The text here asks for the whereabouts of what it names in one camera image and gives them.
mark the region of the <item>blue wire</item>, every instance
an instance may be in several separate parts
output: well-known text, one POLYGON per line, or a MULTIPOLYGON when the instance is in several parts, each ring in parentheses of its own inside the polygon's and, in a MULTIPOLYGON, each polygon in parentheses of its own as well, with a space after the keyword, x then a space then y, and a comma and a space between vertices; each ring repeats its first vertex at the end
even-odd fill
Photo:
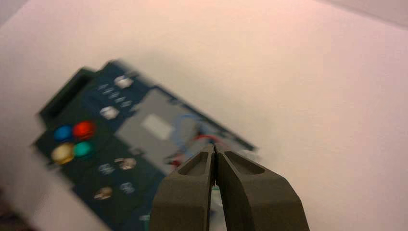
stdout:
POLYGON ((192 154, 187 151, 187 148, 185 146, 185 141, 181 140, 181 123, 186 118, 191 118, 191 119, 193 119, 193 120, 195 120, 195 121, 197 121, 199 123, 201 123, 201 121, 202 121, 202 119, 199 116, 195 115, 195 114, 184 114, 184 115, 179 116, 176 119, 175 123, 174 123, 175 124, 175 130, 174 130, 172 138, 173 138, 174 144, 180 150, 182 150, 187 157, 191 157, 192 154))

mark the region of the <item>red wire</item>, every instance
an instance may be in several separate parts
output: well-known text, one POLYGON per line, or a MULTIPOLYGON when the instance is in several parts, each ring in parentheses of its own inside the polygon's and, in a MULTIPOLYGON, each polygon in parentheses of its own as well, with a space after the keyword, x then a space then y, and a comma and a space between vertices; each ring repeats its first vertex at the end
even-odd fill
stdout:
POLYGON ((218 137, 213 136, 213 135, 199 135, 197 137, 194 138, 195 140, 199 140, 199 139, 212 139, 214 140, 216 143, 223 143, 218 137))

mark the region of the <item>green led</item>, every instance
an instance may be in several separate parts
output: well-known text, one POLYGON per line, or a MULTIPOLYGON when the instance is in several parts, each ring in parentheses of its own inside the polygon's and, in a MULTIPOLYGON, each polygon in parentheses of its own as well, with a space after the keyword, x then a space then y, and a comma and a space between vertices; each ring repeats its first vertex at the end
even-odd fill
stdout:
POLYGON ((88 157, 91 155, 92 146, 89 142, 83 141, 81 143, 77 143, 74 147, 74 154, 75 157, 88 157))

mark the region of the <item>dark blue circuit board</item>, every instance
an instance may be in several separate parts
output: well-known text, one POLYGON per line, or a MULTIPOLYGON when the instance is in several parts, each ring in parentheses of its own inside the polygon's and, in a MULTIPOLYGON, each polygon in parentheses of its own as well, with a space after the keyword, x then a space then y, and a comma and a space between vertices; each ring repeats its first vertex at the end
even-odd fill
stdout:
POLYGON ((54 161, 53 152, 62 144, 76 147, 82 142, 75 136, 56 141, 58 128, 82 121, 95 125, 95 133, 87 140, 93 148, 92 155, 75 156, 60 168, 73 183, 73 191, 79 198, 117 231, 148 228, 157 187, 177 166, 173 159, 186 160, 214 142, 203 134, 218 137, 218 141, 233 149, 254 149, 179 97, 118 61, 109 62, 96 72, 81 69, 41 110, 40 116, 46 131, 35 145, 50 163, 54 161), (132 84, 122 88, 115 82, 118 77, 126 77, 132 84), (115 118, 107 119, 101 114, 106 107, 117 110, 115 118), (132 169, 123 170, 116 162, 126 158, 136 163, 132 169), (104 187, 112 190, 111 196, 96 199, 95 194, 104 187))

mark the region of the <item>white background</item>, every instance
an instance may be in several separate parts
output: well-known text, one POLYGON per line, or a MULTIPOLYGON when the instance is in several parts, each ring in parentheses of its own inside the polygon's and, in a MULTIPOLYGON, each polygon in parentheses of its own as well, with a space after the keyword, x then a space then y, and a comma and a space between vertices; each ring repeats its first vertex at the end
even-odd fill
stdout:
POLYGON ((104 228, 29 145, 74 72, 122 58, 254 143, 311 230, 406 230, 407 41, 312 0, 29 1, 0 28, 0 185, 42 230, 104 228))

